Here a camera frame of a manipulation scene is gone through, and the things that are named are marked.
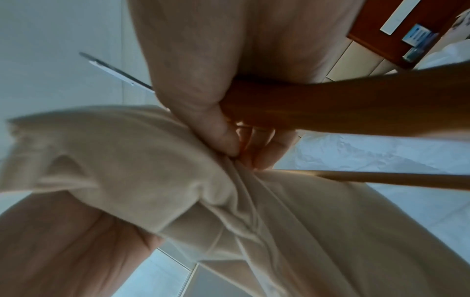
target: beige fabric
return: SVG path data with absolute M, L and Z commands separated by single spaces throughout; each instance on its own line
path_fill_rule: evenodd
M 1 191 L 69 190 L 254 296 L 470 296 L 468 265 L 364 184 L 253 173 L 154 108 L 40 114 L 11 127 Z

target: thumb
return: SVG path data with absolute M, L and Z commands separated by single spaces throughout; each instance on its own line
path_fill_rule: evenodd
M 236 157 L 240 151 L 240 140 L 236 126 L 225 119 L 218 103 L 203 109 L 171 111 L 213 149 Z

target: cloth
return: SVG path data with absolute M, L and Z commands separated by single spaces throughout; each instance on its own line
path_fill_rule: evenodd
M 253 296 L 470 296 L 466 262 L 365 184 L 252 172 L 150 107 L 10 126 L 0 191 L 68 190 Z

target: wooden stick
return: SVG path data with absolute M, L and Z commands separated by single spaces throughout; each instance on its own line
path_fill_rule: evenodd
M 245 124 L 422 136 L 470 131 L 470 63 L 317 85 L 235 80 L 221 102 Z
M 429 188 L 470 190 L 469 175 L 283 170 L 308 174 L 339 182 L 385 183 Z

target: white paper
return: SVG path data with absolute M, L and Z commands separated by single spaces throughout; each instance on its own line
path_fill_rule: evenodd
M 380 30 L 387 35 L 392 35 L 420 1 L 421 0 L 403 0 Z

